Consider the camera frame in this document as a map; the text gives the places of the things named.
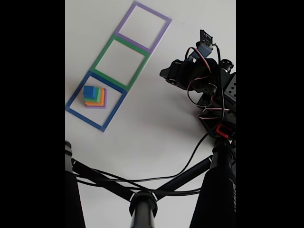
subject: green foam square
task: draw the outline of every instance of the green foam square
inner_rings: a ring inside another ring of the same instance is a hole
[[[89,101],[89,102],[99,102],[100,101],[100,95],[101,95],[101,89],[100,88],[97,88],[97,96],[96,96],[96,99],[92,99],[92,98],[85,98],[85,101]]]
[[[144,56],[143,61],[140,63],[140,65],[138,66],[137,70],[135,71],[130,83],[125,86],[124,84],[116,81],[115,79],[109,77],[108,75],[96,70],[96,66],[99,63],[99,61],[101,60],[101,58],[104,56],[104,54],[106,53],[107,49],[110,47],[111,43],[113,42],[113,40],[116,40],[118,42],[120,42],[121,44],[131,48],[132,50],[142,54]],[[108,40],[108,42],[106,43],[106,45],[104,46],[104,48],[102,49],[101,53],[98,55],[97,59],[95,60],[95,62],[92,64],[90,71],[94,72],[95,74],[97,74],[98,76],[108,80],[109,82],[112,82],[113,84],[117,85],[118,87],[122,88],[125,91],[130,91],[131,87],[133,86],[134,82],[136,81],[136,79],[138,78],[139,74],[141,73],[141,71],[143,70],[144,66],[146,65],[148,59],[150,58],[151,54],[149,54],[148,52],[142,50],[141,48],[135,46],[134,44],[129,43],[128,41],[116,36],[115,34],[113,34],[110,39]]]

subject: black tripod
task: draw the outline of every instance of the black tripod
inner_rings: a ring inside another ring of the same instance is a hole
[[[175,191],[205,171],[199,198],[192,217],[190,228],[236,227],[236,177],[231,170],[232,150],[234,148],[224,139],[218,138],[212,150],[213,155],[199,162],[181,175],[158,188],[162,191]],[[66,141],[65,150],[65,227],[84,228],[85,222],[81,208],[78,185],[73,171],[88,178],[105,189],[130,201],[132,216],[130,228],[155,228],[154,217],[157,213],[157,201],[165,195],[140,191],[134,193],[128,188],[108,179],[101,173],[71,158],[71,144]]]

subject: foam block stack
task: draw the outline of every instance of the foam block stack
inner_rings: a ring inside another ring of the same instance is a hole
[[[84,98],[87,108],[106,108],[106,89],[84,86]]]

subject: purple foam square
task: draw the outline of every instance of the purple foam square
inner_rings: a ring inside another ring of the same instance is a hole
[[[99,109],[105,109],[106,108],[106,98],[107,98],[107,90],[104,89],[104,106],[87,106],[86,108],[99,108]]]
[[[131,40],[131,39],[129,39],[128,37],[126,37],[126,36],[124,36],[124,35],[122,35],[122,34],[119,33],[120,29],[123,27],[123,25],[125,24],[125,22],[128,20],[129,16],[131,15],[132,11],[134,10],[134,8],[135,8],[136,6],[141,7],[141,8],[143,8],[144,10],[146,10],[146,11],[148,11],[148,12],[150,12],[150,13],[156,15],[157,17],[162,18],[162,19],[164,19],[164,20],[166,21],[165,25],[164,25],[164,26],[162,27],[162,29],[160,30],[160,32],[159,32],[158,36],[156,37],[154,43],[152,44],[151,48],[147,48],[147,47],[145,47],[145,46],[143,46],[143,45],[141,45],[141,44],[135,42],[134,40]],[[170,19],[170,18],[168,18],[168,17],[166,17],[166,16],[160,14],[159,12],[156,12],[155,10],[153,10],[153,9],[151,9],[151,8],[145,6],[145,5],[142,5],[142,4],[139,3],[139,2],[134,1],[133,4],[132,4],[132,6],[129,8],[129,10],[127,11],[126,15],[125,15],[124,18],[122,19],[122,21],[119,23],[119,25],[118,25],[117,28],[115,29],[114,34],[115,34],[116,36],[118,36],[118,37],[120,37],[120,38],[122,38],[122,39],[128,41],[129,43],[131,43],[131,44],[133,44],[133,45],[135,45],[135,46],[141,48],[142,50],[148,52],[149,54],[151,54],[151,53],[154,51],[154,49],[156,48],[157,44],[160,42],[160,40],[161,40],[163,34],[164,34],[165,31],[167,30],[167,28],[168,28],[168,26],[170,25],[171,21],[172,21],[172,19]]]

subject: blue square frame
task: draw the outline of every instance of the blue square frame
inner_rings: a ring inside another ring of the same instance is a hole
[[[119,100],[117,101],[116,105],[114,106],[112,112],[109,114],[108,118],[106,119],[105,123],[103,126],[100,126],[99,124],[96,124],[95,122],[93,122],[92,120],[86,118],[85,116],[81,115],[80,113],[76,112],[75,110],[71,109],[70,106],[73,103],[73,101],[75,100],[75,98],[77,97],[77,95],[79,94],[80,90],[82,89],[82,87],[85,85],[86,81],[88,80],[89,77],[93,77],[95,79],[97,79],[98,81],[112,87],[113,89],[115,89],[116,91],[120,92],[122,95],[119,98]],[[77,87],[77,89],[75,90],[75,92],[73,93],[73,95],[71,96],[71,98],[69,99],[69,101],[66,104],[66,110],[73,114],[74,116],[78,117],[79,119],[87,122],[88,124],[90,124],[91,126],[97,128],[98,130],[104,132],[105,129],[107,128],[107,126],[109,125],[110,121],[112,120],[113,116],[115,115],[117,109],[119,108],[119,106],[121,105],[121,103],[123,102],[125,96],[127,95],[127,91],[123,90],[122,88],[118,87],[117,85],[113,84],[112,82],[109,82],[108,80],[98,76],[97,74],[95,74],[92,71],[88,71],[87,74],[85,75],[85,77],[82,79],[82,81],[80,82],[79,86]]]

